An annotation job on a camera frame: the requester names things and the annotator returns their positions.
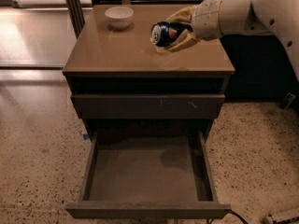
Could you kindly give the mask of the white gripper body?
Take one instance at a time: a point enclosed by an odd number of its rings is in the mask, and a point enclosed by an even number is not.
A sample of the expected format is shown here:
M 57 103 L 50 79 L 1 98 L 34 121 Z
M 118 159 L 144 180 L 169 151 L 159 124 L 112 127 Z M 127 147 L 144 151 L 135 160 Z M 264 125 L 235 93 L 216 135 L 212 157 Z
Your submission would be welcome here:
M 222 0 L 204 0 L 192 7 L 192 33 L 197 41 L 222 37 L 220 28 L 220 7 Z

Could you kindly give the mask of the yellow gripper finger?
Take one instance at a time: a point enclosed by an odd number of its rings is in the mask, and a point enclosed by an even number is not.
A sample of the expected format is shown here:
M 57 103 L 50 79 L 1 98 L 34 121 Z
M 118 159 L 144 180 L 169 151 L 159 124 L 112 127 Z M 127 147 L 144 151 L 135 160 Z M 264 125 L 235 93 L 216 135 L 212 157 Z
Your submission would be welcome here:
M 184 30 L 178 38 L 166 46 L 164 49 L 170 52 L 177 52 L 183 49 L 188 49 L 198 42 L 198 37 L 194 32 L 190 32 L 189 30 Z
M 169 22 L 183 22 L 193 24 L 194 14 L 197 8 L 197 5 L 184 7 L 171 14 L 166 20 Z

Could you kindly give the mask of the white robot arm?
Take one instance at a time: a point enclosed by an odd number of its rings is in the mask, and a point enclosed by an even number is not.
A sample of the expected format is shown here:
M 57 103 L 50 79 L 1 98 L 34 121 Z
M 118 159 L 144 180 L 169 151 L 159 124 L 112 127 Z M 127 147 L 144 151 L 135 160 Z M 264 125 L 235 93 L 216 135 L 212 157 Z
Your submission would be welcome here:
M 225 35 L 274 35 L 299 78 L 299 0 L 205 0 L 170 15 L 192 27 L 166 49 L 179 51 Z

